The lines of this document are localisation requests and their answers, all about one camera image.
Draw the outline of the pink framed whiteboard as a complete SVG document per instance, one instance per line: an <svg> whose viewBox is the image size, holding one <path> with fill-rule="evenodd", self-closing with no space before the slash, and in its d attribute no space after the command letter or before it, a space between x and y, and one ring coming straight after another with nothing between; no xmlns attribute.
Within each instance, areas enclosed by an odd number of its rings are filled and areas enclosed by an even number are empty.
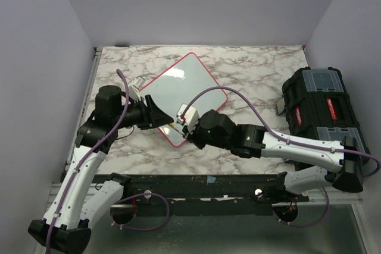
<svg viewBox="0 0 381 254"><path fill-rule="evenodd" d="M173 118L175 128L180 131L182 127L176 122L176 114L181 105L188 104L196 95L214 86L219 86L218 81L199 57L190 52L144 85L140 95L151 95L155 104ZM220 109L227 100L225 91L213 90L197 99L192 107L201 116L211 109ZM175 148L185 143L182 135L168 125L159 127L159 131Z"/></svg>

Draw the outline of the white yellow whiteboard marker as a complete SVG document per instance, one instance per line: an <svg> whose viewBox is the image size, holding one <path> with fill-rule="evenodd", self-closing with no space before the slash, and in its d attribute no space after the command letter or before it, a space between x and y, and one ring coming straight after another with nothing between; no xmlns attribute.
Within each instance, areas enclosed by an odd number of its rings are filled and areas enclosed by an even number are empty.
<svg viewBox="0 0 381 254"><path fill-rule="evenodd" d="M174 123L170 123L168 124L169 127L171 127L174 131L176 131L177 133L179 133L181 136L183 136L183 132L179 129L176 128L175 124Z"/></svg>

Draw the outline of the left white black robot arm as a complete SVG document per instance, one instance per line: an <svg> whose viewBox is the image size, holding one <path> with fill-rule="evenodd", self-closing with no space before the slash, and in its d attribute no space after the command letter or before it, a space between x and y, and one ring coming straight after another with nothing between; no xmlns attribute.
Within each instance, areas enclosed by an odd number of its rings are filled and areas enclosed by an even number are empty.
<svg viewBox="0 0 381 254"><path fill-rule="evenodd" d="M119 129L136 126L147 130L173 121L149 95L135 101L118 86L102 86L95 109L77 131L71 164L57 196L43 218L30 223L29 234L48 252L83 253L95 223L113 203L126 203L133 193L130 177L112 173L101 190L85 200Z"/></svg>

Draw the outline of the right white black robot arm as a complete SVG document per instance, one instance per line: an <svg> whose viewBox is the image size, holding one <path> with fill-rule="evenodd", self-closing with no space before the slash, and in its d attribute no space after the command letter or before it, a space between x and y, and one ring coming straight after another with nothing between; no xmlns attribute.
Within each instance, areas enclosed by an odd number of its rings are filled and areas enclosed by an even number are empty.
<svg viewBox="0 0 381 254"><path fill-rule="evenodd" d="M282 158L308 164L309 168L286 173L284 181L274 186L274 195L282 202L327 186L348 193L363 191L362 155L352 137L321 141L291 136L253 124L235 124L213 109L200 116L190 108L179 111L176 119L183 137L199 149L209 145L240 158Z"/></svg>

